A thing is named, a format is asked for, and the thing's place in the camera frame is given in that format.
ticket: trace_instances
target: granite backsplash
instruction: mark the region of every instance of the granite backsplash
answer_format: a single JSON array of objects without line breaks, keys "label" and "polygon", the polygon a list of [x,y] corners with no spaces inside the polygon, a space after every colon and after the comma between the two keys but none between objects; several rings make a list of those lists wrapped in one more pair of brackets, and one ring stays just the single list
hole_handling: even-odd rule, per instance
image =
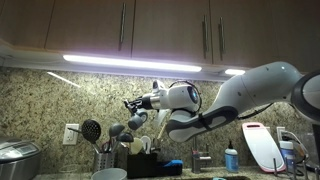
[{"label": "granite backsplash", "polygon": [[[43,150],[40,173],[56,173],[60,167],[73,163],[81,164],[83,172],[90,172],[94,153],[90,143],[79,136],[77,145],[62,145],[65,124],[81,125],[85,119],[97,120],[102,127],[102,135],[97,143],[102,144],[108,139],[107,130],[111,124],[120,122],[127,126],[130,113],[123,100],[132,100],[151,92],[155,78],[62,71],[53,73],[75,84],[71,85],[53,77],[45,70],[1,69],[0,135],[35,140]],[[166,86],[175,81],[162,78],[160,80]],[[201,92],[201,110],[206,110],[215,99],[222,83],[190,82]],[[149,120],[133,132],[135,136],[158,136],[160,129],[152,125],[154,112],[149,113]],[[275,139],[276,126],[285,126],[287,130],[297,134],[311,132],[310,123],[299,118],[290,105],[275,103],[248,120],[234,121],[199,135],[198,147],[204,148],[208,143],[213,166],[224,166],[224,150],[231,139],[238,150],[240,166],[256,165],[241,129],[243,122],[251,121],[270,126]],[[166,133],[162,139],[160,159],[182,159],[184,167],[191,166],[192,141],[177,143],[170,140]]]}]

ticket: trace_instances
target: white cutting board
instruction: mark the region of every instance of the white cutting board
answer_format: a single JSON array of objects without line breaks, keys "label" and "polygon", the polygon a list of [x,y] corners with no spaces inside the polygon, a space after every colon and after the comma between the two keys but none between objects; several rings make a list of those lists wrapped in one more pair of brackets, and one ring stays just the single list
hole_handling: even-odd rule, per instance
[{"label": "white cutting board", "polygon": [[274,158],[277,171],[285,170],[285,163],[278,146],[263,124],[243,123],[242,130],[254,159],[263,171],[274,172]]}]

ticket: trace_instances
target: sink faucet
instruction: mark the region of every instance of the sink faucet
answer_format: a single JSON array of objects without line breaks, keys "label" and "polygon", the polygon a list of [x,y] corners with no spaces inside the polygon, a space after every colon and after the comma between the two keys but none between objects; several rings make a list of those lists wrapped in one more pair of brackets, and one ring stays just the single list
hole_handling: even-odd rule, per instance
[{"label": "sink faucet", "polygon": [[212,158],[209,156],[209,145],[206,144],[206,151],[201,152],[198,150],[197,136],[193,138],[193,147],[191,148],[191,172],[199,174],[201,168],[209,167],[212,165]]}]

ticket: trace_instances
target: rice cooker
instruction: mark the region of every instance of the rice cooker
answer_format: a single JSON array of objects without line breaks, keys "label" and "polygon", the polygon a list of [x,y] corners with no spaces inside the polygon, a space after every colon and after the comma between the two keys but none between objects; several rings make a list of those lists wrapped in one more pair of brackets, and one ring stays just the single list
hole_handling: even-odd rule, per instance
[{"label": "rice cooker", "polygon": [[0,137],[0,179],[31,180],[39,172],[41,149],[30,140]]}]

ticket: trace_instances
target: fluorescent light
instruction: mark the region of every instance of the fluorescent light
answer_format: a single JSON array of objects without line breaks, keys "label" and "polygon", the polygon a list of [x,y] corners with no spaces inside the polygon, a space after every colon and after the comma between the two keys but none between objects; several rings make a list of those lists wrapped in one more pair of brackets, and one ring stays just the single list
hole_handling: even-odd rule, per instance
[{"label": "fluorescent light", "polygon": [[147,68],[147,69],[162,69],[162,70],[189,71],[189,72],[199,72],[202,69],[200,66],[178,65],[178,64],[135,61],[135,60],[125,60],[125,59],[90,57],[90,56],[63,55],[63,58],[71,62]]},{"label": "fluorescent light", "polygon": [[59,76],[59,75],[57,75],[57,74],[55,74],[55,73],[53,73],[53,72],[47,72],[47,73],[50,74],[50,75],[53,76],[53,77],[56,77],[56,78],[58,78],[58,79],[61,79],[62,81],[66,82],[66,83],[69,83],[69,84],[71,84],[71,85],[73,85],[73,86],[75,86],[75,87],[77,87],[77,88],[80,88],[80,87],[81,87],[81,86],[79,86],[78,84],[73,83],[73,82],[69,81],[68,79],[65,79],[65,78],[63,78],[63,77],[61,77],[61,76]]},{"label": "fluorescent light", "polygon": [[229,75],[242,75],[244,74],[246,71],[244,70],[239,70],[239,69],[227,69],[225,71],[226,74],[229,74]]}]

